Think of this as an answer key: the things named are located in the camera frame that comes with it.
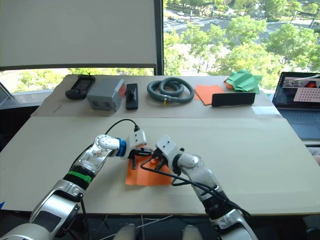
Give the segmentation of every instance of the roller shade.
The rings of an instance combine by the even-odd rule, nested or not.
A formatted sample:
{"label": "roller shade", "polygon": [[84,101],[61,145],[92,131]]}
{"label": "roller shade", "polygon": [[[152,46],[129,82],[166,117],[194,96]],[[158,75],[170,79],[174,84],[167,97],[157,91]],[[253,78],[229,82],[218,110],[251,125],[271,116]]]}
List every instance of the roller shade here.
{"label": "roller shade", "polygon": [[0,0],[0,70],[156,65],[154,0]]}

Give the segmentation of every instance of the green origami paper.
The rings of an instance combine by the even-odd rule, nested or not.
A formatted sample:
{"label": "green origami paper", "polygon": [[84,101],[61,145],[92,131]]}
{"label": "green origami paper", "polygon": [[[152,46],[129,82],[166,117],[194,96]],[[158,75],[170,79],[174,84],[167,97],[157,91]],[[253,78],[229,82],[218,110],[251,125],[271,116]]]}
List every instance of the green origami paper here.
{"label": "green origami paper", "polygon": [[238,72],[232,71],[225,82],[233,86],[235,91],[259,94],[258,84],[261,82],[262,77],[263,76],[252,75],[251,72],[243,69]]}

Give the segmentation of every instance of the laptop keyboard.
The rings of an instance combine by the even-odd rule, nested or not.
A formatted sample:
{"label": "laptop keyboard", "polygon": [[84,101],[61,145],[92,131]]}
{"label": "laptop keyboard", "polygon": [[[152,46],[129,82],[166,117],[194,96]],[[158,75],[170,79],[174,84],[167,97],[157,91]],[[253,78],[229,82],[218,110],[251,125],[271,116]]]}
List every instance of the laptop keyboard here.
{"label": "laptop keyboard", "polygon": [[290,123],[320,124],[320,111],[280,111],[282,116]]}

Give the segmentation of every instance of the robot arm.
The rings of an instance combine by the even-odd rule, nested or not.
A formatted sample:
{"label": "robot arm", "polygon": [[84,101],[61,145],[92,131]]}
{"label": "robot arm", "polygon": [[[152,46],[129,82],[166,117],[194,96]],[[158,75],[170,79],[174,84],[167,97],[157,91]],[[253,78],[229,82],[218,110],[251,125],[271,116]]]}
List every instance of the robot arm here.
{"label": "robot arm", "polygon": [[72,164],[33,210],[29,223],[17,226],[0,240],[51,240],[63,236],[80,209],[77,203],[97,176],[107,157],[127,159],[130,152],[147,144],[144,131],[138,130],[125,140],[99,135]]}
{"label": "robot arm", "polygon": [[[177,175],[185,174],[189,180],[208,186],[227,199],[222,187],[197,155],[184,153],[183,148],[178,148],[172,139],[165,135],[156,143],[155,157],[165,158],[169,168]],[[230,206],[223,198],[217,198],[208,191],[192,186],[205,212],[209,215],[211,224],[219,232],[223,240],[258,240],[241,212]]]}

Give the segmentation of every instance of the gray hose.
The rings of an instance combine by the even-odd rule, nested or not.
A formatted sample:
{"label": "gray hose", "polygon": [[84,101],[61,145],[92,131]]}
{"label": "gray hose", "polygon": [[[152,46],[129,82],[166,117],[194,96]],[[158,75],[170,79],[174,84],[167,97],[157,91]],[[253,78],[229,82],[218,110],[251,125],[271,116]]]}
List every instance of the gray hose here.
{"label": "gray hose", "polygon": [[[172,88],[174,91],[166,91],[165,86]],[[189,90],[190,95],[187,97],[179,97],[184,91],[184,86]],[[146,87],[150,97],[159,102],[173,102],[185,104],[190,102],[194,96],[194,88],[185,80],[177,77],[167,77],[163,81],[152,81]]]}

